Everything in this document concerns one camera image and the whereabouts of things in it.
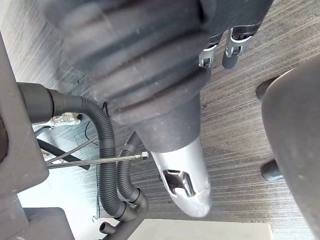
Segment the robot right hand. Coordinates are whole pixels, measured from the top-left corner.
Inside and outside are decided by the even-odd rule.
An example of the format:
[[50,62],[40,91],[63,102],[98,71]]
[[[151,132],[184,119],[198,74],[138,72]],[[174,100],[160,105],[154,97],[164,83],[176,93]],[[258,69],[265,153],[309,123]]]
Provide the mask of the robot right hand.
[[270,0],[42,0],[70,64],[91,79],[112,119],[151,152],[173,202],[187,215],[210,211],[200,143],[200,91],[212,53],[229,31],[234,58],[262,24]]

